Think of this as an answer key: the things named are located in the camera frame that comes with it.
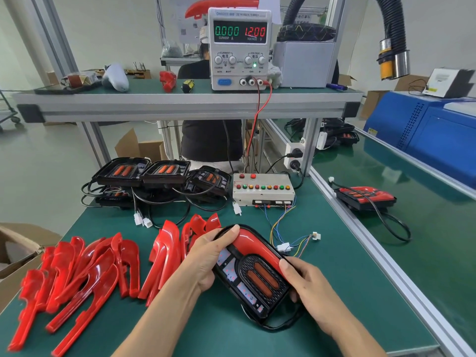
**white power socket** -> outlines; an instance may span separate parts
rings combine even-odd
[[[322,150],[326,146],[327,141],[327,133],[325,131],[321,131],[318,136],[318,142],[316,144],[316,149]]]
[[[299,150],[301,150],[301,151],[303,152],[303,154],[304,154],[304,148],[305,148],[305,146],[306,146],[306,141],[304,140],[304,138],[301,139],[301,141],[298,142],[298,143],[287,143],[287,144],[286,144],[286,154],[289,154],[289,153],[292,152],[294,149],[299,149]],[[297,160],[297,161],[300,162],[301,165],[302,165],[302,157],[300,157],[300,158],[292,158],[292,157],[291,157],[291,158],[288,158],[288,157],[285,157],[285,158],[284,158],[284,166],[286,167],[286,169],[291,169],[290,164],[291,164],[291,162],[292,162],[293,160]]]

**gray floor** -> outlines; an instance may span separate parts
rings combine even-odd
[[[84,210],[80,186],[97,171],[75,125],[15,126],[0,133],[0,222],[32,223],[65,234]],[[111,157],[114,146],[134,127],[139,141],[161,140],[155,124],[102,126]]]

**gray box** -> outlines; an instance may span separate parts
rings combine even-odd
[[[274,44],[273,65],[284,88],[325,88],[335,42],[283,41]]]

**control box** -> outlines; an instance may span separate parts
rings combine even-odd
[[[213,90],[265,89],[271,11],[211,7],[208,35]]]
[[[240,207],[291,205],[294,188],[286,174],[233,174],[233,200]]]

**person's left hand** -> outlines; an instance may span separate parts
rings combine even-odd
[[[220,238],[213,240],[219,231],[221,229],[214,229],[200,236],[180,265],[180,269],[187,269],[195,275],[195,280],[201,292],[206,291],[212,286],[215,275],[211,269],[217,263],[221,250],[233,243],[237,238],[239,225],[235,224],[233,228]]]

